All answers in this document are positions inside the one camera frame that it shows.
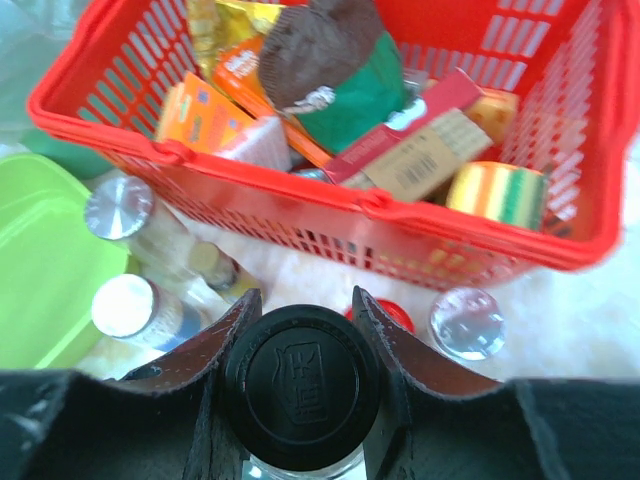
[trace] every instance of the black cap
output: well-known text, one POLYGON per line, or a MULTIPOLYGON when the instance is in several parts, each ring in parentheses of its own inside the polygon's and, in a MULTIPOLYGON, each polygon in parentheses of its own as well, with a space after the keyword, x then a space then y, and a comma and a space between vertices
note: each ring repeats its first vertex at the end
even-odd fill
POLYGON ((376 355, 355 326, 327 308, 268 313, 227 360, 231 428, 250 453, 284 470, 342 460, 366 437, 379 403, 376 355))

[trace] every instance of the table top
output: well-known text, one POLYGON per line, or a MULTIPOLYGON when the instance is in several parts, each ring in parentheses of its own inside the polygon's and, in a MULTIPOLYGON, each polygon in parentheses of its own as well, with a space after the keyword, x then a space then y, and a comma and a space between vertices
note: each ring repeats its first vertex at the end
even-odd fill
MULTIPOLYGON (((495 356, 461 362, 498 379, 512 377, 628 378, 640 375, 640 142, 630 149, 623 243, 605 262, 578 273, 539 268, 488 289, 504 314, 506 343, 495 356)), ((264 311, 294 303, 344 312, 358 285, 374 297, 400 305, 417 336, 433 345, 428 312, 437 292, 356 267, 190 222, 267 287, 264 311)), ((211 310, 228 308, 211 296, 211 310)), ((104 338, 78 368, 98 377, 119 378, 160 355, 104 338)))

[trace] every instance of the red cap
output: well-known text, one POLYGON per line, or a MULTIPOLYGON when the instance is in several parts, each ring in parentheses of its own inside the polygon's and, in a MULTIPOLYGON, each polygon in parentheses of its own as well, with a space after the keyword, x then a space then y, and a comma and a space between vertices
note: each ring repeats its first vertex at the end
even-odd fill
MULTIPOLYGON (((381 298, 375 299, 378 304, 383 308, 385 312, 389 314, 389 316, 396 322, 398 325, 406 328, 411 333, 416 333, 416 327, 413 326, 413 322, 411 321, 411 317, 405 312, 399 305, 390 302, 389 300, 384 300, 381 298)), ((353 312, 351 307, 344 314, 347 317, 347 320, 353 320, 353 312)))

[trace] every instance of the basket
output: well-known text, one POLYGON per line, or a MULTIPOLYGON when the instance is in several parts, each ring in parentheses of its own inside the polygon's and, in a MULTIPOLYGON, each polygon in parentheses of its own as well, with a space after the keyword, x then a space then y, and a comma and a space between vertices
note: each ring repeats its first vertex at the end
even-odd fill
POLYGON ((407 67, 436 79, 461 67, 520 96, 505 143, 484 159, 550 172, 542 232, 153 142, 165 92, 197 69, 183 0, 95 0, 28 108, 40 128, 98 150, 191 218, 426 287, 600 261, 618 239, 640 120, 638 0, 377 4, 407 67))

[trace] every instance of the green plastic tray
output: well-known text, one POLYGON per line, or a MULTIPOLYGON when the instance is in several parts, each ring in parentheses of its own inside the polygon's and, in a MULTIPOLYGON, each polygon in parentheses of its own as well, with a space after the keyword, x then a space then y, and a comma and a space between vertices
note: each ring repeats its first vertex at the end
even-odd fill
POLYGON ((93 294, 128 254, 89 233, 89 191, 51 160, 0 160, 0 182, 0 368, 72 367, 101 337, 93 294))

